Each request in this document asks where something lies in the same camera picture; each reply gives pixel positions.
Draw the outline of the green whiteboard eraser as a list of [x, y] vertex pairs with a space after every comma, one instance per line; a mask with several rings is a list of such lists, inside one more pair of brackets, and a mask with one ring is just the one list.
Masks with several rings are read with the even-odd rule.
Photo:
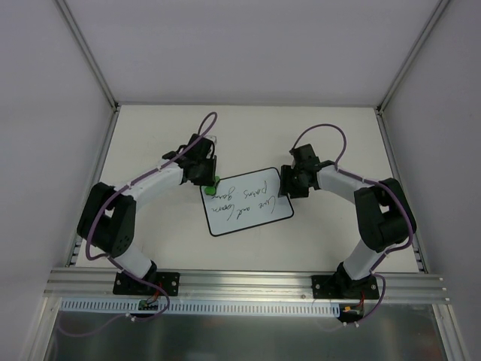
[[211, 186], [206, 186], [204, 188], [204, 194], [207, 195], [207, 196], [215, 196], [216, 195], [216, 192], [217, 192], [217, 187], [219, 185], [219, 182], [220, 182], [220, 177], [219, 176], [216, 176], [214, 178], [214, 183], [213, 185]]

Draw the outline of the white whiteboard with black frame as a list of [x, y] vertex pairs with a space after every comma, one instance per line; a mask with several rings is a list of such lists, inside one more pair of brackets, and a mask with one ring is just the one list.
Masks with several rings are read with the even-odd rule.
[[289, 198], [279, 196], [280, 173], [264, 168], [220, 179], [215, 196], [200, 190], [213, 237], [287, 220], [294, 216]]

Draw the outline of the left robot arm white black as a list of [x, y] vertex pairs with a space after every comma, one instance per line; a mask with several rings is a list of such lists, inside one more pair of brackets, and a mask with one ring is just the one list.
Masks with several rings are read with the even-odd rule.
[[77, 235], [85, 242], [89, 261], [108, 259], [130, 277], [140, 294], [156, 287], [157, 266], [135, 245], [137, 212], [167, 190], [184, 183], [211, 187], [216, 183], [217, 157], [175, 157], [167, 159], [121, 187], [97, 183], [84, 205]]

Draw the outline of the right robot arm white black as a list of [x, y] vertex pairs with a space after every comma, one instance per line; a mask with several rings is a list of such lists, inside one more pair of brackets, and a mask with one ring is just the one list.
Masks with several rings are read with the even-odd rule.
[[374, 270], [390, 253], [412, 245], [413, 213], [394, 178], [369, 180], [332, 161], [281, 167], [280, 195], [306, 198], [310, 189], [333, 193], [355, 205], [360, 241], [328, 282], [342, 297], [352, 298], [374, 278]]

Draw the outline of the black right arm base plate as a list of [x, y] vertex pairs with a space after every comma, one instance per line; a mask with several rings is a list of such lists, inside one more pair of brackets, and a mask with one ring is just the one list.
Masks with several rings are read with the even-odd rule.
[[339, 275], [313, 275], [311, 287], [314, 299], [361, 299], [378, 300], [380, 292], [374, 276], [351, 281]]

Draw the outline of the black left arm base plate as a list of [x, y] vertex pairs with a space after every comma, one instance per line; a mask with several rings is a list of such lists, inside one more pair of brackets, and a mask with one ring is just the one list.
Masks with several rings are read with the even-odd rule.
[[[156, 272], [154, 279], [150, 283], [162, 288], [168, 296], [177, 296], [180, 285], [180, 273]], [[122, 272], [116, 274], [112, 292], [114, 295], [120, 296], [152, 296], [157, 292], [157, 289], [135, 281]]]

